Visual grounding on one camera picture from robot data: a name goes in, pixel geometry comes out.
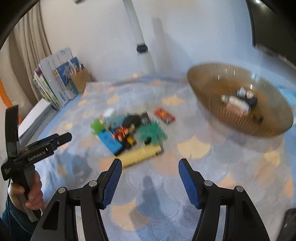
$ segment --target bright green toy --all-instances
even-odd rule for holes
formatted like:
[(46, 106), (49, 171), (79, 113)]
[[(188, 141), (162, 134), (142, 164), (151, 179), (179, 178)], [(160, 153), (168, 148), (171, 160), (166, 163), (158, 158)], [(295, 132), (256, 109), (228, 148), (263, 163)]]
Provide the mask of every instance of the bright green toy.
[(93, 134), (98, 135), (102, 130), (105, 129), (105, 125), (102, 124), (98, 118), (96, 118), (93, 123), (91, 123), (91, 128), (93, 130)]
[(152, 145), (154, 146), (157, 146), (158, 143), (168, 138), (155, 121), (152, 121), (150, 124), (140, 126), (140, 128), (137, 129), (137, 133), (140, 134), (141, 141), (143, 142), (145, 142), (148, 138), (151, 138)]

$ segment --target patterned tablecloth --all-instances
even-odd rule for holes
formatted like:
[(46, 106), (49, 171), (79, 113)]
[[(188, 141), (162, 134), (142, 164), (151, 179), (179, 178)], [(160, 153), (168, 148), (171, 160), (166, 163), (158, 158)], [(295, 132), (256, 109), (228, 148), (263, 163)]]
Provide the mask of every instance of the patterned tablecloth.
[[(109, 168), (114, 156), (90, 129), (94, 118), (108, 107), (123, 114), (147, 111), (155, 120), (153, 111), (163, 107), (176, 116), (168, 126), (159, 121), (168, 136), (164, 153), (123, 170), (111, 205), (101, 212), (110, 240), (192, 239), (200, 211), (190, 204), (178, 174), (183, 157), (218, 186), (243, 186), (271, 240), (276, 239), (294, 195), (290, 159), (296, 153), (286, 146), (295, 143), (295, 130), (272, 139), (237, 133), (199, 104), (186, 80), (142, 77), (89, 83), (77, 105), (52, 130), (71, 132), (72, 141), (36, 165), (46, 203), (59, 187), (82, 187)], [(84, 240), (79, 216), (78, 211), (78, 234)], [(224, 218), (222, 207), (217, 240), (222, 240)]]

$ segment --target white pole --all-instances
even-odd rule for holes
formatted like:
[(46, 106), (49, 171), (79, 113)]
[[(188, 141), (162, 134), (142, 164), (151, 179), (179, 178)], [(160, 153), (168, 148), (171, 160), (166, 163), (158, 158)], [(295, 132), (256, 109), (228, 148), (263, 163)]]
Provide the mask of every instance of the white pole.
[(131, 23), (133, 34), (137, 43), (138, 60), (140, 62), (141, 71), (144, 74), (153, 74), (155, 72), (151, 53), (148, 51), (148, 47), (145, 44), (141, 26), (133, 6), (132, 0), (123, 0), (123, 4), (126, 8), (128, 18)]

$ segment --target row of books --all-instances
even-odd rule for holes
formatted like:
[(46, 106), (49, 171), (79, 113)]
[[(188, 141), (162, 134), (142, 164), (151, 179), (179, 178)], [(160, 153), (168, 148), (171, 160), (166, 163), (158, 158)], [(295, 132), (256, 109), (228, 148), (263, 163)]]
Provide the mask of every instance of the row of books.
[(73, 67), (79, 70), (79, 61), (73, 58), (70, 48), (65, 48), (41, 60), (34, 71), (34, 85), (56, 110), (79, 94), (71, 79)]

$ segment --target finger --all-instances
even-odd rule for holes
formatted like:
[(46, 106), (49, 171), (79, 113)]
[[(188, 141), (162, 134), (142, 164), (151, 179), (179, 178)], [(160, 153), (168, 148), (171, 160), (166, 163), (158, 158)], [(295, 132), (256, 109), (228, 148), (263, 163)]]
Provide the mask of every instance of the finger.
[(42, 182), (35, 183), (28, 194), (28, 199), (31, 201), (34, 200), (38, 196), (41, 190), (41, 187), (42, 187)]
[(40, 202), (37, 203), (35, 206), (33, 206), (31, 209), (32, 210), (39, 210), (43, 207), (44, 207), (44, 201), (43, 201), (43, 199), (41, 199)]
[(25, 189), (21, 185), (18, 185), (16, 183), (11, 183), (9, 185), (9, 188), (8, 188), (9, 195), (23, 194), (24, 192), (25, 192)]
[(34, 200), (32, 200), (32, 201), (31, 200), (28, 200), (26, 202), (26, 206), (28, 208), (31, 208), (31, 207), (37, 205), (37, 203), (39, 203), (42, 198), (43, 198), (43, 192), (40, 191), (40, 193), (38, 194), (38, 196)]
[(39, 175), (39, 173), (35, 170), (35, 183), (39, 183), (40, 182), (40, 175)]

